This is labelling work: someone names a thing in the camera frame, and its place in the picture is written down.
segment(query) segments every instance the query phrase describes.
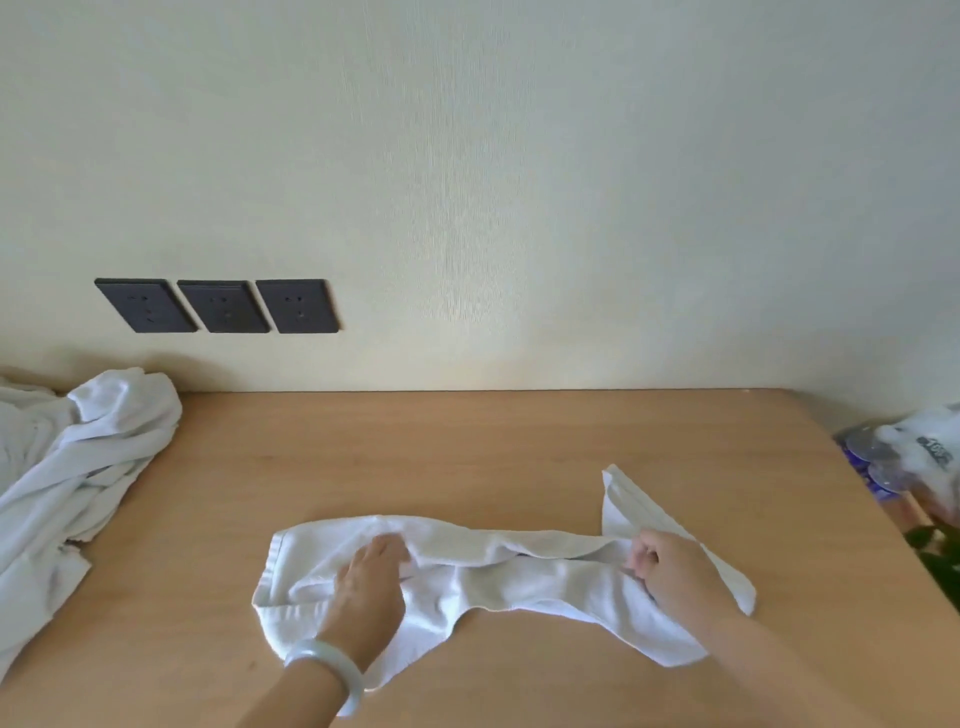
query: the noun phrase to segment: cream wall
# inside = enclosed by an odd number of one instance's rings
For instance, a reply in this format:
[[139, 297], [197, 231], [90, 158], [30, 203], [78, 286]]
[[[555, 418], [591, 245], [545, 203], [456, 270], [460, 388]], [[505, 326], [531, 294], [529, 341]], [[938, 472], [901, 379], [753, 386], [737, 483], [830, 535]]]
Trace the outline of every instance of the cream wall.
[[[5, 0], [0, 364], [197, 389], [960, 399], [953, 0]], [[105, 277], [331, 280], [336, 336]]]

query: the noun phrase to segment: dark gray wall socket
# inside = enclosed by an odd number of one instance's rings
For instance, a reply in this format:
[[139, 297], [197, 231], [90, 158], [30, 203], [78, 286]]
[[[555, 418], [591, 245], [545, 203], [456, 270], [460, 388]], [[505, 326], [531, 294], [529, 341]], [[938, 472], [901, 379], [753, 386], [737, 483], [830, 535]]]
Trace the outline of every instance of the dark gray wall socket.
[[178, 280], [177, 285], [211, 333], [270, 330], [245, 280]]
[[137, 333], [197, 330], [166, 280], [96, 279], [93, 283]]
[[340, 330], [325, 280], [258, 280], [256, 287], [280, 333], [336, 333]]

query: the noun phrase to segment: left hand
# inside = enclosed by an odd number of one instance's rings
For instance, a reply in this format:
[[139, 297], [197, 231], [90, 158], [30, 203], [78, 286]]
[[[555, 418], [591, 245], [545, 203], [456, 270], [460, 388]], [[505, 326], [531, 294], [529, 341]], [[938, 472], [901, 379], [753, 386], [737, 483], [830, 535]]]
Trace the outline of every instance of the left hand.
[[336, 592], [317, 639], [346, 653], [366, 672], [403, 621], [400, 563], [409, 561], [396, 533], [375, 537], [337, 574]]

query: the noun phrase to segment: table surface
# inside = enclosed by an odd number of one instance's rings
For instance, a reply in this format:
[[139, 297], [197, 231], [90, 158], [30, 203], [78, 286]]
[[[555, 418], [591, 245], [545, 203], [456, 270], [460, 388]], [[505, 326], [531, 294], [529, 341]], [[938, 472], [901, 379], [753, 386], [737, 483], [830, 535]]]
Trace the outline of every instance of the table surface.
[[[960, 617], [827, 434], [787, 393], [701, 390], [187, 395], [0, 686], [4, 725], [231, 725], [279, 672], [250, 606], [275, 531], [396, 513], [594, 534], [610, 463], [753, 579], [757, 618], [830, 682], [892, 726], [957, 724]], [[474, 612], [352, 724], [764, 723], [710, 660]]]

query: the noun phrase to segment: folded towel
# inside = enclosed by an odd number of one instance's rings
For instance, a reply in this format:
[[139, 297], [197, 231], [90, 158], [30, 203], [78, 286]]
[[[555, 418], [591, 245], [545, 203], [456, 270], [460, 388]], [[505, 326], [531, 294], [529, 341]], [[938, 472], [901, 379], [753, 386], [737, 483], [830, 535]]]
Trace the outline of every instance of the folded towel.
[[0, 378], [0, 680], [90, 568], [67, 542], [107, 524], [179, 420], [173, 383], [142, 369], [66, 397]]
[[[611, 465], [603, 472], [601, 533], [481, 531], [411, 516], [316, 521], [275, 534], [253, 608], [280, 659], [298, 640], [316, 636], [334, 592], [337, 569], [380, 533], [401, 534], [411, 564], [401, 571], [406, 617], [365, 676], [367, 690], [385, 685], [446, 640], [469, 609], [525, 609], [600, 624], [666, 667], [707, 652], [664, 614], [622, 565], [640, 528], [692, 538]], [[745, 614], [750, 580], [704, 548]]]

